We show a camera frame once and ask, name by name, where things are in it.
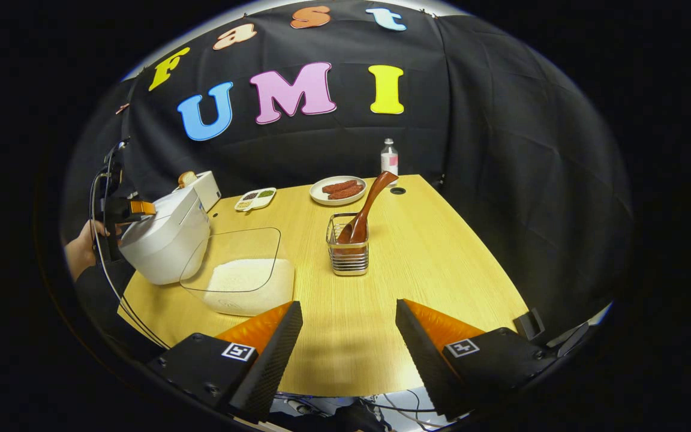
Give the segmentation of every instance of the wooden table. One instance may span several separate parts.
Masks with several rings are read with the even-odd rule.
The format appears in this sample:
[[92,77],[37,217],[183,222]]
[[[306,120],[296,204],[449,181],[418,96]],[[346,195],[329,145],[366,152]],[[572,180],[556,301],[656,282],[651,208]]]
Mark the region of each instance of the wooden table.
[[[373,179],[367,179],[368,187]],[[296,268],[294,294],[304,325],[279,391],[367,396],[422,386],[395,325],[396,299],[407,298],[490,331],[515,330],[527,312],[508,276],[463,219],[419,175],[400,177],[405,194],[385,189],[369,216],[369,268],[363,276],[332,273],[325,233],[333,213],[359,211],[365,198],[325,207],[310,185],[279,189],[271,204],[241,213],[240,197],[208,211],[211,232],[277,227]],[[211,311],[179,284],[157,286],[139,273],[126,296],[170,346],[199,331],[219,334],[247,320]],[[118,310],[127,322],[127,315]]]

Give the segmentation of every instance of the metal utensil holder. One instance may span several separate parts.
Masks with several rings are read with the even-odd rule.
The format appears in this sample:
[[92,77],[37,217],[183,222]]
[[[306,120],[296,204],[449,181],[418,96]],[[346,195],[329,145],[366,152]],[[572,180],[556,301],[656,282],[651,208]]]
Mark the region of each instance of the metal utensil holder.
[[[343,227],[356,216],[357,213],[335,213],[329,217],[327,225],[327,246],[329,246],[329,262],[332,271],[338,276],[358,276],[367,273],[369,266],[369,223],[367,223],[367,237],[362,243],[339,244],[338,236]],[[363,254],[335,254],[335,249],[364,248]]]

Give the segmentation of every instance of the sausage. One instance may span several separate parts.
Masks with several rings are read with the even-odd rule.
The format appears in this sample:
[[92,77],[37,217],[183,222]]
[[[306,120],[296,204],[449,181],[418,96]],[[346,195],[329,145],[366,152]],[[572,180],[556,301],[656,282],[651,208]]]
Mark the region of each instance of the sausage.
[[356,180],[343,181],[343,183],[330,184],[330,186],[324,186],[322,192],[325,194],[332,194],[332,192],[345,191],[345,189],[356,186]]
[[357,193],[361,192],[364,189],[364,186],[361,184],[356,184],[355,186],[351,186],[348,189],[343,189],[342,191],[337,191],[332,194],[329,194],[329,199],[331,200],[342,200],[342,199],[347,199],[348,197],[353,197]]

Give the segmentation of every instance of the wooden spatula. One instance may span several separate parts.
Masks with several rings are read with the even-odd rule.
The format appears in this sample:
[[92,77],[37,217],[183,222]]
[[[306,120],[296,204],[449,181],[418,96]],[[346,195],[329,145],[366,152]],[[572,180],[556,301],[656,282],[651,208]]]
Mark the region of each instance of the wooden spatula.
[[[369,214],[369,209],[372,208],[372,203],[375,202],[378,194],[386,188],[389,184],[398,180],[398,176],[392,174],[391,172],[381,172],[378,178],[372,183],[369,188],[369,194],[367,194],[367,200],[364,202],[364,207],[359,213],[354,216],[348,225],[343,227],[342,232],[338,235],[338,244],[354,244],[362,243],[362,241],[367,239],[367,216]],[[337,255],[351,255],[351,254],[363,254],[364,248],[357,249],[335,249],[334,254]]]

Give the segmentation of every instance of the plastic bottle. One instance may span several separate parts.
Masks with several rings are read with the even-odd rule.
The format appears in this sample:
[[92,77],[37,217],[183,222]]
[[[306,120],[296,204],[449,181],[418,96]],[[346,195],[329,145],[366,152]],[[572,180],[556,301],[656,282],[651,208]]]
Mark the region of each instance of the plastic bottle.
[[[384,141],[386,147],[380,153],[380,172],[391,172],[392,174],[398,175],[398,151],[393,146],[392,139],[386,139]],[[391,188],[394,188],[398,184],[398,180],[389,184]]]

